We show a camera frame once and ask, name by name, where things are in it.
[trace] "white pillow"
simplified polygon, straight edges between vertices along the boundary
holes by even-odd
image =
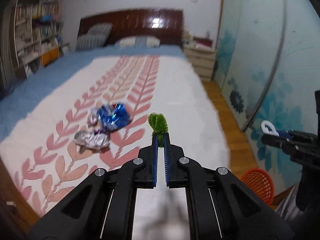
[[[160,40],[154,36],[130,36],[122,38],[115,43],[115,47],[139,47],[139,48],[157,48],[160,46]]]

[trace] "pillow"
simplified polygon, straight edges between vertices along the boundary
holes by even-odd
[[[130,36],[122,38],[115,43],[115,47],[140,47],[157,48],[160,46],[160,40],[154,36]]]
[[[78,37],[76,50],[89,50],[102,47],[107,40],[106,35],[101,34],[84,34]]]
[[[111,23],[100,23],[92,26],[88,30],[88,34],[104,34],[108,37],[111,32],[111,29],[112,29]]]

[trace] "white blanket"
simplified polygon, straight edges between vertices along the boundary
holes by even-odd
[[[110,151],[80,154],[74,134],[90,129],[91,106],[108,101],[127,103],[133,122],[112,134]],[[119,168],[150,145],[147,116],[152,112],[164,114],[171,143],[181,146],[185,156],[210,169],[229,166],[218,114],[199,77],[186,60],[165,56],[96,58],[16,124],[0,144],[1,158],[18,190],[43,216],[96,168]],[[179,231],[159,224],[161,217],[167,225],[182,221],[177,206],[188,221],[184,190],[168,192],[163,162],[159,150],[156,189],[138,190],[132,239],[153,239],[159,228],[162,239],[183,237],[183,226]]]

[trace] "bed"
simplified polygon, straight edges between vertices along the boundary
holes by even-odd
[[[154,19],[160,21],[156,28]],[[81,19],[79,35],[105,22],[113,28],[103,48],[60,58],[1,101],[1,160],[39,217],[96,168],[117,169],[150,145],[147,116],[152,112],[164,114],[171,143],[186,156],[210,169],[229,166],[218,113],[180,48],[183,12],[137,9],[96,15]],[[112,45],[131,35],[155,36],[161,46]],[[90,107],[117,101],[126,103],[132,123],[112,133],[109,150],[79,153],[73,137],[89,129]],[[137,192],[132,239],[160,233],[161,239],[188,237],[185,193],[166,188],[163,159],[159,150],[157,187]]]

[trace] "nightstand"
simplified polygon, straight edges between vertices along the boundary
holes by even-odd
[[[210,47],[203,49],[195,44],[187,44],[183,46],[183,53],[187,56],[201,80],[210,81],[216,61],[216,51]]]

